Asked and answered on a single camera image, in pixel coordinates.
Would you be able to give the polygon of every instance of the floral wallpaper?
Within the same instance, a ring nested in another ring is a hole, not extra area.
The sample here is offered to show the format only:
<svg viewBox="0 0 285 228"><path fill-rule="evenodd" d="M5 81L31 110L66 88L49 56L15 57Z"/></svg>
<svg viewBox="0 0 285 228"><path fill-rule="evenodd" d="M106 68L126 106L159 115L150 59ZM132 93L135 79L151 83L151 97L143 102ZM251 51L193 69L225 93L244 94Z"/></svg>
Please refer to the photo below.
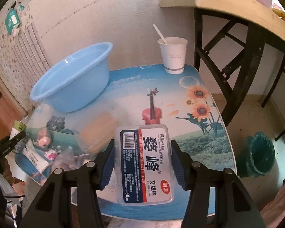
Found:
<svg viewBox="0 0 285 228"><path fill-rule="evenodd" d="M17 11L20 20L20 31L17 37L19 37L33 21L29 5L27 5L23 11L20 11L19 6L20 4L17 3L14 8ZM8 34L4 20L5 18L0 22L0 77L23 108L25 108L25 110L30 110L32 105L36 106L36 102L32 101L29 96L32 89L32 83L24 74L20 63L12 50L16 38Z"/></svg>

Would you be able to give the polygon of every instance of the silver screw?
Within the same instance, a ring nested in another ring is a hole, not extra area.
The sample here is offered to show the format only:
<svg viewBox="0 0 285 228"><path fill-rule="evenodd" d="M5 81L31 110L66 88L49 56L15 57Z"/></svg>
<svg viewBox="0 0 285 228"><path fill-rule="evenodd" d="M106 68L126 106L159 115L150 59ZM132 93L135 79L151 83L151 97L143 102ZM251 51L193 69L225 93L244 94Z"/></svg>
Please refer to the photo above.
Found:
<svg viewBox="0 0 285 228"><path fill-rule="evenodd" d="M94 166L95 166L95 162L93 161L87 162L87 167L92 168Z"/></svg>
<svg viewBox="0 0 285 228"><path fill-rule="evenodd" d="M225 172L226 172L227 174L232 174L233 171L232 171L230 168L226 168L226 169L225 169Z"/></svg>
<svg viewBox="0 0 285 228"><path fill-rule="evenodd" d="M57 174L57 175L60 174L61 172L62 172L61 168L57 168L57 169L54 170L54 173Z"/></svg>
<svg viewBox="0 0 285 228"><path fill-rule="evenodd" d="M199 168L199 167L201 166L201 163L198 162L198 161L194 161L194 162L192 163L192 166L195 167L195 168Z"/></svg>

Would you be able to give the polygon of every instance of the violin picture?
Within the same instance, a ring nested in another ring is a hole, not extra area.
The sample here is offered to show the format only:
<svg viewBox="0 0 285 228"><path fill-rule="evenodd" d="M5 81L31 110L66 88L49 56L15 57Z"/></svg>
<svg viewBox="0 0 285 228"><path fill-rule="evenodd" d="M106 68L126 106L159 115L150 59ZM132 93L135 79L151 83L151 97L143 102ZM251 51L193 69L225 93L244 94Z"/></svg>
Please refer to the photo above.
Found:
<svg viewBox="0 0 285 228"><path fill-rule="evenodd" d="M160 124L160 119L162 118L162 110L160 108L154 107L154 96L158 93L157 88L149 91L148 97L150 97L150 108L144 109L142 111L142 119L145 120L145 125L147 124Z"/></svg>

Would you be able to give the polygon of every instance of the green trash can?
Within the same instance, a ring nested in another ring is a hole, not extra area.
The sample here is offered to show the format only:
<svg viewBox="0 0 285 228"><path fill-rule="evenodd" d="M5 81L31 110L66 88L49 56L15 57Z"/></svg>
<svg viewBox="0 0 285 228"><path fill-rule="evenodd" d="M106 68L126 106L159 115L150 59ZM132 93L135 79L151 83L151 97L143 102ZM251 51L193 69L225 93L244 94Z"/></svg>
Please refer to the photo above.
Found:
<svg viewBox="0 0 285 228"><path fill-rule="evenodd" d="M263 132L247 136L245 150L236 157L238 176L265 176L274 166L274 160L274 146L268 136Z"/></svg>

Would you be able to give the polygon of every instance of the blue plastic basin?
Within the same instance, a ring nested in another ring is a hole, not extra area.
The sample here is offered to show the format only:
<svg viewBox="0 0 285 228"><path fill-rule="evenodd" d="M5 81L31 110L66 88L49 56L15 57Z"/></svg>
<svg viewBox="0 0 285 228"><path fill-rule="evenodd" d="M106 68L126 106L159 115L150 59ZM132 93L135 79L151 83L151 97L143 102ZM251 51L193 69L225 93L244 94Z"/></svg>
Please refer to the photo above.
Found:
<svg viewBox="0 0 285 228"><path fill-rule="evenodd" d="M37 81L31 99L43 100L57 111L68 113L93 101L109 82L109 42L81 49L55 64Z"/></svg>

